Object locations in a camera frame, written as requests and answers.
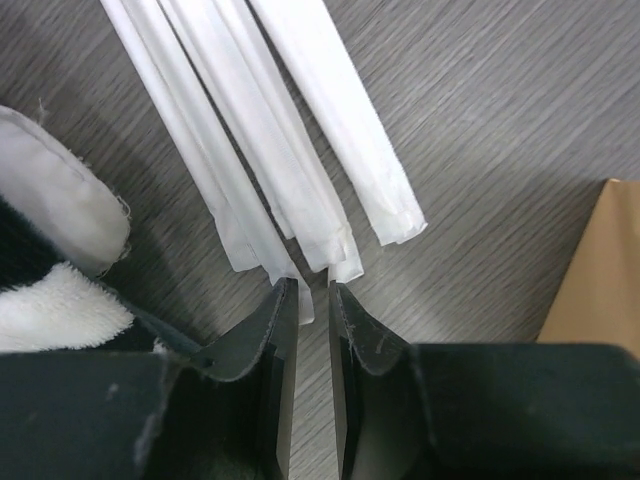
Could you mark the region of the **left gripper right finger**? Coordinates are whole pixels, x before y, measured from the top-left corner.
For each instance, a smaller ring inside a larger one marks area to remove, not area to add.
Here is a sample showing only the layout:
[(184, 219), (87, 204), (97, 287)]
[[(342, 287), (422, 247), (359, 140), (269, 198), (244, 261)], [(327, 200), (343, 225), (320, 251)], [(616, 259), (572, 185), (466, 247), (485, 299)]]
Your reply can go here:
[(411, 343), (329, 288), (343, 479), (635, 479), (639, 363), (598, 344)]

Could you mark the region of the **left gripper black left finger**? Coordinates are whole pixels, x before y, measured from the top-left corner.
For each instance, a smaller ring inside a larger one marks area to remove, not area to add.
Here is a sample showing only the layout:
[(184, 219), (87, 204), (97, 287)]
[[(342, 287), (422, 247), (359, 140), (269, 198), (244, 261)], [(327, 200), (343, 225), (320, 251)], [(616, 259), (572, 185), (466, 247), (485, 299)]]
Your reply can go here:
[(284, 479), (298, 284), (199, 347), (159, 320), (164, 352), (89, 349), (1, 358), (5, 479)]

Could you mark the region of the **brown paper bag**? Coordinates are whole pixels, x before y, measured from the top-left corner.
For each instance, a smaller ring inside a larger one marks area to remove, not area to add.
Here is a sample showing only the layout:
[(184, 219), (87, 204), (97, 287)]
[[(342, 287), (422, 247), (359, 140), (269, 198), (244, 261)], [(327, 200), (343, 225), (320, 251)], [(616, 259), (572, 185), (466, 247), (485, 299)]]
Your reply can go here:
[(538, 336), (639, 354), (639, 183), (608, 180)]

